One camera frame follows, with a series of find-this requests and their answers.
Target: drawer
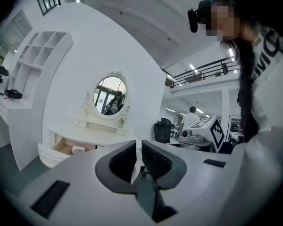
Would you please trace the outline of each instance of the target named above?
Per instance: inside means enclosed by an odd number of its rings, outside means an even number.
[[[50,146],[44,146],[38,144],[38,151],[40,160],[49,168],[53,168],[61,161],[72,156],[72,145],[78,145],[85,147],[85,152],[95,150],[96,146],[79,143],[72,140],[61,138],[52,148]]]
[[[53,150],[48,146],[44,146],[41,143],[38,144],[38,151],[40,160],[49,168],[53,168],[61,161],[67,159],[68,157],[71,157],[64,153]]]
[[[4,120],[4,122],[8,125],[8,115],[7,112],[3,109],[3,107],[0,105],[0,116]]]

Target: black headband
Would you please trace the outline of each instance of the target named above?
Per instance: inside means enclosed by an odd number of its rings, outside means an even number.
[[[209,6],[212,3],[212,1],[214,0],[202,0],[198,5],[197,10],[191,8],[188,11],[188,18],[189,18],[191,32],[197,32],[198,24],[204,23],[205,9],[207,6]]]

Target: white pillar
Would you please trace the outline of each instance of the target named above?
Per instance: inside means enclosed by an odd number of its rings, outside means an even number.
[[[221,128],[226,136],[229,127],[230,119],[230,96],[228,89],[222,90],[222,114],[221,114]]]
[[[166,106],[167,106],[167,100],[162,100],[160,110],[159,110],[159,114],[158,114],[158,117],[157,117],[158,121],[160,121],[161,118],[166,117]]]

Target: long black hair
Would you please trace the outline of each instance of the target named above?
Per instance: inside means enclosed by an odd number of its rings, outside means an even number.
[[[278,25],[278,21],[272,16],[273,11],[265,7],[266,2],[264,2],[264,0],[224,1],[234,8],[234,13],[239,16],[242,26],[244,26],[244,24],[248,24],[249,26],[257,29],[263,36],[266,34],[267,28],[270,27],[283,36],[283,26]],[[247,142],[258,132],[258,125],[251,114],[253,98],[251,74],[254,67],[254,53],[252,45],[241,38],[223,41],[221,42],[221,45],[234,49],[236,53],[236,60],[241,66],[239,75],[241,128],[245,142]]]

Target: machine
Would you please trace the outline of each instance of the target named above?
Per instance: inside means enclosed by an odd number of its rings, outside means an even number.
[[[179,137],[183,147],[195,149],[207,148],[207,151],[218,153],[225,135],[217,116],[200,120],[191,128],[183,130]]]

